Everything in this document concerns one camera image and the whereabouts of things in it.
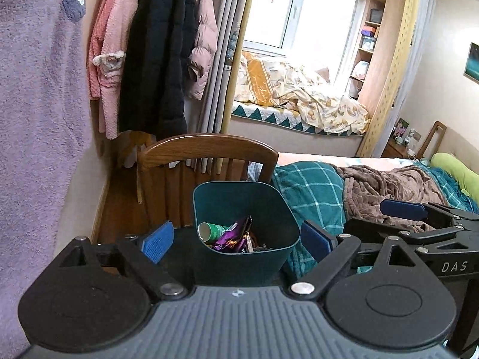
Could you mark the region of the green paper cup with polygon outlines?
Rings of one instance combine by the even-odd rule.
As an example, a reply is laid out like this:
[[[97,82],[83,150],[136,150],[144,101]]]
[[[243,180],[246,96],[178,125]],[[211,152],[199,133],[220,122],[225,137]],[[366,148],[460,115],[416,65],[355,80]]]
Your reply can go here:
[[[197,233],[204,243],[211,244],[218,241],[227,229],[228,227],[223,225],[202,222],[197,226]]]

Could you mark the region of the purple snack wrapper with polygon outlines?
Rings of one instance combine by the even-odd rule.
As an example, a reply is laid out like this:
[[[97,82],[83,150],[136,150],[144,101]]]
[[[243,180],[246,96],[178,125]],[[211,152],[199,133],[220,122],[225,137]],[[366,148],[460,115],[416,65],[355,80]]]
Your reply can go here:
[[[213,249],[227,254],[247,253],[245,235],[250,232],[252,216],[232,224],[218,241],[213,244]]]

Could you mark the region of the teal plastic trash bin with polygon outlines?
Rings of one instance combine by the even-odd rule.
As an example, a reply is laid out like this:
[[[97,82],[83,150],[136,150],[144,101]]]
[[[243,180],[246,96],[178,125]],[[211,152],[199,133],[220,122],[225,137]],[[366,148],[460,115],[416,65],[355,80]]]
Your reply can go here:
[[[291,209],[266,183],[206,182],[193,191],[192,205],[199,285],[271,285],[300,240]]]

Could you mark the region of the brown fleece blanket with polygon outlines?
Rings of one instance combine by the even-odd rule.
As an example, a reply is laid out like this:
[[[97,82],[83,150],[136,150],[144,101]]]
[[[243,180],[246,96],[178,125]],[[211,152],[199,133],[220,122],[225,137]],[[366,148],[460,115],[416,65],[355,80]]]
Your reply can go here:
[[[334,169],[344,180],[343,205],[348,219],[368,220],[411,232],[429,232],[433,227],[423,221],[381,213],[380,203],[394,199],[408,203],[448,204],[436,181],[417,165],[389,171],[378,171],[366,165]]]

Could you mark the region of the wooden nightstand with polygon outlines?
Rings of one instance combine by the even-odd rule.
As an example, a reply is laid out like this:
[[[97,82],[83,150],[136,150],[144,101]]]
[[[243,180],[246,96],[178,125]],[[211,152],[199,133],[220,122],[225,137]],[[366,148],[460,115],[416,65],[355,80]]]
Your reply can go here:
[[[389,138],[381,158],[412,159],[413,156],[408,154],[407,148],[403,144],[398,144],[395,139]]]

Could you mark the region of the teal plaid blanket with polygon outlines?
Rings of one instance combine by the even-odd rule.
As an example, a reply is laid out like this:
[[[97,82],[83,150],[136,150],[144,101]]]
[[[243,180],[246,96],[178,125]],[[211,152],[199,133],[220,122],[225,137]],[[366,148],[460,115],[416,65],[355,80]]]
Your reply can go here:
[[[478,204],[461,190],[457,181],[440,168],[424,169],[436,181],[447,199],[449,208],[478,213]],[[301,161],[277,167],[273,186],[281,193],[299,224],[312,220],[328,233],[343,232],[346,217],[343,205],[344,180],[336,173],[334,165],[322,162]]]

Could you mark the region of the wooden bed headboard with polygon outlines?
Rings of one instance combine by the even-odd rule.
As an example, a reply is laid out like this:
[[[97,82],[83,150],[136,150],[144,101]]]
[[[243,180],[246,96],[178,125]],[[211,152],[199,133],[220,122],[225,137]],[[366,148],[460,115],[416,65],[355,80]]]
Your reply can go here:
[[[438,144],[441,144],[442,139],[447,131],[447,126],[441,121],[436,121],[432,128],[430,129],[430,132],[426,136],[423,144],[421,145],[421,148],[418,150],[418,153],[416,154],[417,159],[422,159],[425,157],[425,152],[430,146],[431,141],[433,140],[435,135],[438,135]]]

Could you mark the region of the framed photo on nightstand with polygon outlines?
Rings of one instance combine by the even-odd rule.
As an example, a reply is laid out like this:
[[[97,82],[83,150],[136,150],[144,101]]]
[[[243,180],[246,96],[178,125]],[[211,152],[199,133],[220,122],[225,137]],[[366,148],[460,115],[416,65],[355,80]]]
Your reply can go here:
[[[392,137],[394,139],[397,137],[403,138],[407,128],[408,128],[408,123],[404,119],[400,118],[396,122],[395,128],[392,133]]]

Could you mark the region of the teal triangle window seat cushion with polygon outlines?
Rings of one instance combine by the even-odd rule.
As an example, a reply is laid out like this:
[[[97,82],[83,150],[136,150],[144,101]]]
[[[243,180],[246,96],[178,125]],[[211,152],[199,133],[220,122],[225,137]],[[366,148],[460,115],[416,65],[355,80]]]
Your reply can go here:
[[[296,130],[312,135],[334,135],[334,136],[361,136],[354,132],[351,127],[340,132],[328,132],[302,121],[296,111],[275,107],[263,107],[252,103],[234,101],[231,115],[237,118],[245,118],[252,121],[268,123],[291,130]]]

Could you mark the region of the yellow floral quilt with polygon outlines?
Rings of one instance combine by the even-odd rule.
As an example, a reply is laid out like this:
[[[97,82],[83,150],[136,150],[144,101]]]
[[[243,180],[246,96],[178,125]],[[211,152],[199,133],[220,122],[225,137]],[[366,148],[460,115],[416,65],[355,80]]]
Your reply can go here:
[[[302,121],[328,132],[348,127],[365,134],[366,108],[320,74],[285,58],[241,55],[234,101],[296,111]]]

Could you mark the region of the purple fleece robe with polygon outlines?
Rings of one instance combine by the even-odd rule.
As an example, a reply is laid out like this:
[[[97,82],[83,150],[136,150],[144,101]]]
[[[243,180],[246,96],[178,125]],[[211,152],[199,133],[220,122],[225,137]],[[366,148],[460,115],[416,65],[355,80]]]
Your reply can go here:
[[[28,344],[24,291],[53,257],[69,183],[92,139],[86,0],[1,0],[1,356]]]

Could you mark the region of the yellow patterned curtain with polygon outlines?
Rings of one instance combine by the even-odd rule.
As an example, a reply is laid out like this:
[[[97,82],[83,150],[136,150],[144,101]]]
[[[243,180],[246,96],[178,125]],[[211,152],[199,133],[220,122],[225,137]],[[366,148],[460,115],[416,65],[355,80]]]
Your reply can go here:
[[[399,119],[419,69],[436,0],[405,0],[392,61],[357,156],[378,157]]]

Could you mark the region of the pink fleece robe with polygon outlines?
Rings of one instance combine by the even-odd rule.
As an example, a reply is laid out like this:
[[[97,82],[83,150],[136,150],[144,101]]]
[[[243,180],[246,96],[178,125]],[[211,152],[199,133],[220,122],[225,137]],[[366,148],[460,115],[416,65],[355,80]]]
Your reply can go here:
[[[90,98],[99,101],[98,130],[119,136],[119,95],[131,22],[138,0],[101,0],[88,54]]]

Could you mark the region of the wall bookshelf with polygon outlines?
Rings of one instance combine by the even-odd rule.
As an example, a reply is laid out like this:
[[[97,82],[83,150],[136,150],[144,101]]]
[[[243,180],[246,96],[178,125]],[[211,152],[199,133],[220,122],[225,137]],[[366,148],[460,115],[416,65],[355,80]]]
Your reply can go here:
[[[373,58],[385,5],[386,0],[366,0],[347,85],[348,95],[356,101],[359,100],[360,92],[365,84],[367,71]]]

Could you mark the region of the framed wall picture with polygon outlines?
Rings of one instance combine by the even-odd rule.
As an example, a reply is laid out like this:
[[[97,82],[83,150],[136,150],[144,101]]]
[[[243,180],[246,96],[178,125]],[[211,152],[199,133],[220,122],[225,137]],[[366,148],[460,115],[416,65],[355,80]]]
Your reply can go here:
[[[470,45],[464,75],[470,80],[479,83],[479,45],[475,43]]]

